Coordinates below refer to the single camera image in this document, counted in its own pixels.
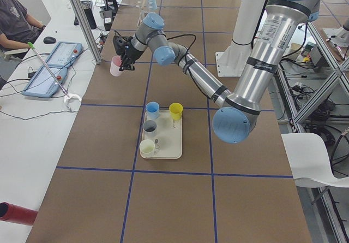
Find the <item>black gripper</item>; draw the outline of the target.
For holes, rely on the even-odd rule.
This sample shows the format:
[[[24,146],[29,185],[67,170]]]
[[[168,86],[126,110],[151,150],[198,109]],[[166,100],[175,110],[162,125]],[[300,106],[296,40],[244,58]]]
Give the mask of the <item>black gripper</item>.
[[[135,70],[134,63],[143,54],[143,51],[136,49],[131,43],[131,37],[128,37],[128,46],[125,48],[125,53],[121,56],[119,71]]]

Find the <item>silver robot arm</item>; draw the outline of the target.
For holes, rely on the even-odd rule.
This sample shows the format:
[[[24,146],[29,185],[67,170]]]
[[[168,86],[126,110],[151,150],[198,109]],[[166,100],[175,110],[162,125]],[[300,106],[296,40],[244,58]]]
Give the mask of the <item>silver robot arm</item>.
[[[115,34],[113,44],[121,70],[133,70],[150,49],[156,61],[181,67],[198,89],[219,106],[213,117],[216,136],[230,144],[245,140],[261,112],[261,98],[301,23],[318,18],[320,0],[242,0],[231,45],[219,52],[216,65],[225,76],[236,76],[233,91],[224,86],[183,45],[164,34],[164,20],[148,13],[130,37]]]

